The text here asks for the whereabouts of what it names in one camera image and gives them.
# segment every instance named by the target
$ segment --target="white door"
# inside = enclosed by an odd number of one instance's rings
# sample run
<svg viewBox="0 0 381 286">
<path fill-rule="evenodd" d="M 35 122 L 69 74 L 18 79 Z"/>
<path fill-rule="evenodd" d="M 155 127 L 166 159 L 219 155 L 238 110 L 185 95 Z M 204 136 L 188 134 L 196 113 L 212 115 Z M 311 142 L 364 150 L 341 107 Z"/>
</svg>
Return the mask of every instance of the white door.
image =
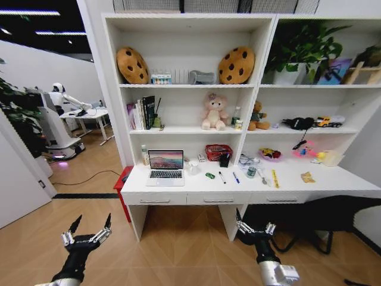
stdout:
<svg viewBox="0 0 381 286">
<path fill-rule="evenodd" d="M 50 197 L 0 133 L 0 228 L 50 201 Z"/>
</svg>

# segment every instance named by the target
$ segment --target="toy truck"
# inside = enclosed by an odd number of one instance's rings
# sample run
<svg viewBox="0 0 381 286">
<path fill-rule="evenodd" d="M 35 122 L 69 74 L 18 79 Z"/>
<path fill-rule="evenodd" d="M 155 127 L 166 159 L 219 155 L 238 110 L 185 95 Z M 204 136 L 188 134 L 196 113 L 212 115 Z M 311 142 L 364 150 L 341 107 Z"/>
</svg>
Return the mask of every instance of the toy truck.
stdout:
<svg viewBox="0 0 381 286">
<path fill-rule="evenodd" d="M 315 127 L 340 127 L 345 121 L 344 116 L 322 116 L 315 120 Z"/>
</svg>

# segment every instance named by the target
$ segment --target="laptop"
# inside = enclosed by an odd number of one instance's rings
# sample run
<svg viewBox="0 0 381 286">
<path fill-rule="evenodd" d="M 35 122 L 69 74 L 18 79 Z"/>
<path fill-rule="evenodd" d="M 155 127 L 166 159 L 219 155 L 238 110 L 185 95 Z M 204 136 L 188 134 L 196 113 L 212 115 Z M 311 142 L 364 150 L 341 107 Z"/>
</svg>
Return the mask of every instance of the laptop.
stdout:
<svg viewBox="0 0 381 286">
<path fill-rule="evenodd" d="M 147 186 L 184 186 L 184 151 L 149 150 Z"/>
</svg>

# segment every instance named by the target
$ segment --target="book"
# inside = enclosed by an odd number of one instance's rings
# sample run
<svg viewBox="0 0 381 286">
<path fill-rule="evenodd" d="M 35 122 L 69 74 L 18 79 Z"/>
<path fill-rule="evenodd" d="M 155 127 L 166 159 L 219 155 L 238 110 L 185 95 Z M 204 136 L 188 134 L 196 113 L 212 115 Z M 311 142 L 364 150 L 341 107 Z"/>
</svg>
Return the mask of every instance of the book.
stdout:
<svg viewBox="0 0 381 286">
<path fill-rule="evenodd" d="M 147 128 L 145 126 L 145 115 L 144 115 L 142 100 L 138 100 L 138 106 L 139 106 L 139 111 L 140 111 L 140 123 L 142 125 L 142 129 L 145 130 Z"/>
<path fill-rule="evenodd" d="M 135 119 L 133 117 L 133 109 L 134 108 L 135 108 L 135 104 L 134 103 L 128 103 L 127 104 L 127 115 L 128 115 L 128 118 L 129 118 L 131 130 L 135 130 L 136 129 Z"/>
<path fill-rule="evenodd" d="M 151 126 L 154 124 L 155 120 L 155 95 L 151 95 L 150 97 L 143 97 L 143 104 L 146 116 L 146 125 L 149 130 Z"/>
<path fill-rule="evenodd" d="M 140 125 L 140 118 L 139 118 L 138 109 L 136 108 L 136 104 L 135 104 L 134 109 L 132 110 L 132 113 L 133 113 L 133 118 L 135 121 L 136 130 L 142 130 L 142 126 Z"/>
</svg>

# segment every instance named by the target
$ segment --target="pen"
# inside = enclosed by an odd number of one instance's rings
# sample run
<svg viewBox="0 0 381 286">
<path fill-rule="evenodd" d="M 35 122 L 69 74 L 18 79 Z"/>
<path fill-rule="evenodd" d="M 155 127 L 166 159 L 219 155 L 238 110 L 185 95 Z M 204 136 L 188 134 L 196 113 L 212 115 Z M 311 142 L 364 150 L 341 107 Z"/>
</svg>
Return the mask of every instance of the pen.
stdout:
<svg viewBox="0 0 381 286">
<path fill-rule="evenodd" d="M 237 175 L 235 172 L 233 172 L 234 178 L 236 178 L 237 183 L 239 183 L 239 179 L 237 178 Z"/>
<path fill-rule="evenodd" d="M 221 172 L 218 172 L 218 173 L 220 174 L 221 180 L 224 182 L 224 184 L 226 184 L 226 181 L 225 181 L 224 176 L 222 175 L 222 173 Z"/>
</svg>

